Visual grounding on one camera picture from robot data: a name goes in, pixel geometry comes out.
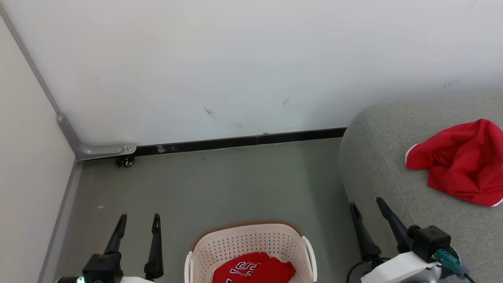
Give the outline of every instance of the basket handle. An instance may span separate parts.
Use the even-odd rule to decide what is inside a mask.
[[[314,256],[314,250],[311,246],[311,242],[306,238],[306,236],[302,236],[302,239],[306,243],[307,252],[309,253],[309,259],[311,261],[311,269],[313,271],[313,282],[317,282],[318,280],[318,266],[316,265],[316,257]]]
[[[185,283],[191,283],[191,278],[190,278],[190,259],[192,257],[192,252],[189,252],[189,254],[187,255],[187,258],[185,258],[185,273],[184,273],[184,276],[185,276]]]

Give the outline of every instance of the scuff mark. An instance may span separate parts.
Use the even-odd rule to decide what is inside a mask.
[[[166,151],[166,149],[163,146],[157,146],[157,152],[158,153],[163,153],[165,151]]]
[[[290,101],[290,97],[288,97],[287,99],[285,99],[285,100],[283,101],[283,107],[285,107],[285,105],[288,103],[288,101]]]
[[[232,123],[228,124],[227,126],[231,126],[234,128],[241,128],[243,125],[239,122],[232,122]]]
[[[446,88],[450,87],[451,85],[456,84],[458,82],[459,82],[459,79],[455,79],[452,82],[447,82],[447,83],[444,84],[444,86],[442,87],[442,89],[444,90],[444,89],[446,89]]]
[[[467,12],[469,13],[471,10],[473,10],[473,8],[475,8],[475,5],[477,5],[477,3],[478,3],[478,0],[472,0],[470,2],[470,4],[468,4],[468,11]]]
[[[208,113],[208,115],[210,115],[210,116],[211,116],[211,118],[213,118],[213,119],[215,119],[215,120],[218,120],[217,118],[215,118],[215,116],[213,116],[213,113],[212,113],[210,110],[208,110],[208,109],[206,109],[206,108],[204,108],[204,110],[206,111],[206,113]]]

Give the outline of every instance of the caster wheel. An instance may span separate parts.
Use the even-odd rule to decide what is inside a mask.
[[[131,167],[133,166],[134,164],[134,157],[130,160],[126,160],[126,162],[124,162],[124,165],[126,165],[126,167]]]
[[[134,164],[134,155],[129,155],[125,157],[118,157],[115,163],[119,166],[131,167]]]

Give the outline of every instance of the white wall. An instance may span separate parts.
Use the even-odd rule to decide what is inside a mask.
[[[500,0],[3,1],[96,145],[340,127],[377,101],[503,89]]]
[[[0,17],[0,282],[37,282],[75,161]]]

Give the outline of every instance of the red cloth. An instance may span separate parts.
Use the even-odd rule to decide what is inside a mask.
[[[294,274],[295,268],[290,261],[283,263],[276,257],[271,257],[257,266],[247,283],[287,283]]]
[[[413,146],[405,163],[428,169],[428,186],[465,201],[495,206],[503,199],[503,131],[489,120],[440,131]]]
[[[287,283],[295,274],[292,263],[266,253],[249,253],[217,268],[212,283]]]

